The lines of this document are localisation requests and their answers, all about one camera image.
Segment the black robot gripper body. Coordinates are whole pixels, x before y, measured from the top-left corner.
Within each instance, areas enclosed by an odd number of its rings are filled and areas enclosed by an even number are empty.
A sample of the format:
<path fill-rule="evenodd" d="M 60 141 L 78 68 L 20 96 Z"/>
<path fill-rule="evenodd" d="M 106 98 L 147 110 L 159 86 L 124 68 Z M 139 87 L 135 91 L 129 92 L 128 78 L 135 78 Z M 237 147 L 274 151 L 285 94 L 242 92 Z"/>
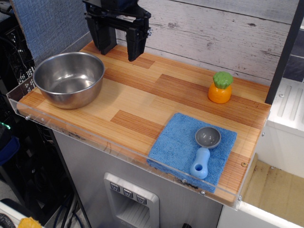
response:
<path fill-rule="evenodd" d="M 85 0 L 86 19 L 98 28 L 110 27 L 122 31 L 135 29 L 140 38 L 151 35 L 151 14 L 137 0 Z"/>

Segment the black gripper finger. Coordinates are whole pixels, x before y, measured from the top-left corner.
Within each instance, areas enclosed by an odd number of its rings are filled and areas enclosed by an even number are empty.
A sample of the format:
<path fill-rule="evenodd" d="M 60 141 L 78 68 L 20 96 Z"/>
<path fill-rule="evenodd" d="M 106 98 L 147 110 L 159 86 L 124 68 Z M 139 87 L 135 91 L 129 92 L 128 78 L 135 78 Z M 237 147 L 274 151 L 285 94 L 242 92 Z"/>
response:
<path fill-rule="evenodd" d="M 116 46 L 115 29 L 108 26 L 102 19 L 86 15 L 86 21 L 95 46 L 101 54 L 106 55 Z"/>
<path fill-rule="evenodd" d="M 128 60 L 136 60 L 145 49 L 147 30 L 144 27 L 129 28 L 126 32 Z"/>

